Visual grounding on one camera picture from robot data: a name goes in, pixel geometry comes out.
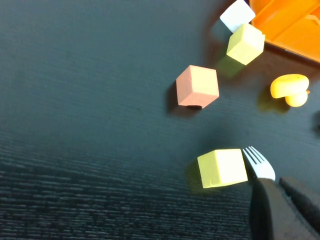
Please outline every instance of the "wood grain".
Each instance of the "wood grain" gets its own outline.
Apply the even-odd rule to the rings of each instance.
[[[268,46],[245,68],[221,61],[231,2],[1,2],[0,238],[250,239],[248,182],[188,185],[220,148],[254,145],[320,192],[319,65]],[[220,97],[192,114],[172,89],[188,65],[222,67]],[[308,102],[278,114],[261,92],[292,73]]]

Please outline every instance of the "yellow foam block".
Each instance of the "yellow foam block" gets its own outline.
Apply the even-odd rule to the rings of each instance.
[[[273,98],[301,94],[309,87],[309,79],[302,74],[287,74],[277,77],[270,86]]]
[[[264,51],[265,37],[260,30],[245,23],[230,37],[226,54],[247,65]]]
[[[248,180],[240,149],[221,149],[197,158],[203,188],[214,188]]]

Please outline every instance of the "yellow rubber piece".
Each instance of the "yellow rubber piece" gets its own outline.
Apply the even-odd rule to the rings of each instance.
[[[301,94],[305,92],[308,87],[309,79],[306,76],[301,74],[288,74],[276,78],[271,84],[270,92],[273,98],[278,99]]]
[[[301,107],[307,102],[308,91],[298,93],[295,95],[290,95],[285,97],[285,102],[291,107]]]

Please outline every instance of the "yellow toy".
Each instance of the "yellow toy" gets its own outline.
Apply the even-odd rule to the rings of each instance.
[[[291,107],[300,107],[308,99],[309,79],[301,74],[288,74],[276,78],[270,87],[273,98],[285,97],[285,102]]]
[[[240,149],[214,150],[199,156],[197,160],[204,189],[248,180]]]

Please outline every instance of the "yellow cube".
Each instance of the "yellow cube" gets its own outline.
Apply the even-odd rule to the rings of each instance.
[[[214,188],[248,181],[240,149],[220,149],[197,158],[203,188]]]
[[[230,37],[226,54],[247,65],[264,51],[265,37],[260,30],[245,23]]]

